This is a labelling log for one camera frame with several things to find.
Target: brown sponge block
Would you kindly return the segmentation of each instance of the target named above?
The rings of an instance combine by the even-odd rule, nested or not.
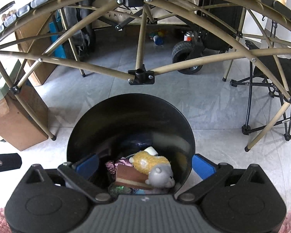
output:
[[[145,183],[147,179],[148,176],[146,174],[138,172],[135,168],[119,164],[116,170],[115,184],[131,188],[151,190],[153,187]]]

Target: black camping chair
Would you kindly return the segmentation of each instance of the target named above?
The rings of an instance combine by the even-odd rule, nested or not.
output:
[[[252,41],[246,40],[246,46],[249,48],[249,50],[252,49],[259,49]],[[277,68],[275,59],[273,56],[263,56],[259,57],[261,62],[274,74],[274,76],[282,83],[282,79],[279,73],[279,70]],[[279,58],[282,69],[285,73],[286,80],[289,86],[289,90],[291,90],[291,59],[285,59],[285,58]],[[256,83],[253,82],[253,78],[262,78],[261,83]],[[241,131],[244,135],[249,135],[252,132],[260,131],[263,130],[265,126],[261,126],[258,128],[251,129],[249,126],[249,117],[250,117],[250,109],[251,109],[251,100],[252,100],[252,87],[253,86],[258,86],[258,87],[268,87],[269,90],[269,96],[272,98],[279,98],[281,105],[284,104],[283,100],[283,95],[281,92],[277,89],[277,87],[273,83],[268,82],[268,78],[265,74],[262,73],[262,71],[255,67],[253,69],[252,62],[250,62],[250,76],[247,78],[244,78],[242,80],[236,81],[236,80],[231,80],[230,81],[231,86],[237,87],[238,85],[244,85],[244,86],[249,86],[249,99],[248,99],[248,109],[247,109],[247,117],[246,117],[246,123],[241,127]],[[290,112],[290,117],[286,117],[286,114],[283,114],[283,119],[276,122],[274,126],[279,125],[279,124],[284,124],[285,126],[285,139],[286,141],[289,141],[291,139],[291,112]]]

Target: gray floor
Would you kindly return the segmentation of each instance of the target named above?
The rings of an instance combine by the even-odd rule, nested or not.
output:
[[[133,69],[136,61],[136,38],[112,36],[97,40],[97,51],[89,58],[93,64],[119,71]],[[146,41],[146,68],[171,63],[171,50],[177,41],[169,38],[163,46]],[[130,86],[126,81],[100,74],[82,78],[77,69],[58,66],[47,82],[36,90],[49,107],[49,126],[56,133],[55,142],[48,140],[20,152],[21,169],[0,173],[0,207],[4,207],[15,186],[33,163],[55,168],[66,160],[69,135],[80,117],[92,106],[108,97],[142,92],[165,99],[188,119],[196,140],[196,152],[215,163],[227,162],[235,168],[260,164],[291,210],[291,141],[283,137],[283,126],[272,129],[250,152],[244,147],[256,134],[244,136],[240,127],[245,122],[248,88],[231,87],[230,79],[249,75],[246,59],[235,60],[227,82],[222,76],[227,62],[204,65],[196,75],[171,72],[156,77],[154,85]],[[267,88],[254,88],[250,126],[265,125],[280,107],[278,99],[268,96]],[[0,153],[17,152],[0,142]],[[182,190],[199,181],[193,172]]]

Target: black bin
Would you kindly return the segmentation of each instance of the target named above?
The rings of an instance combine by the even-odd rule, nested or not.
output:
[[[90,178],[106,189],[105,162],[127,157],[149,145],[171,163],[176,192],[191,172],[195,154],[192,129],[183,114],[167,101],[146,94],[123,94],[106,99],[87,111],[68,141],[67,160],[75,163],[95,153],[98,170]]]

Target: red and white can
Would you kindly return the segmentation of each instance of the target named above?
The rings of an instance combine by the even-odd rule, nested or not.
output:
[[[194,38],[194,32],[192,31],[187,31],[184,34],[184,41],[191,41]]]

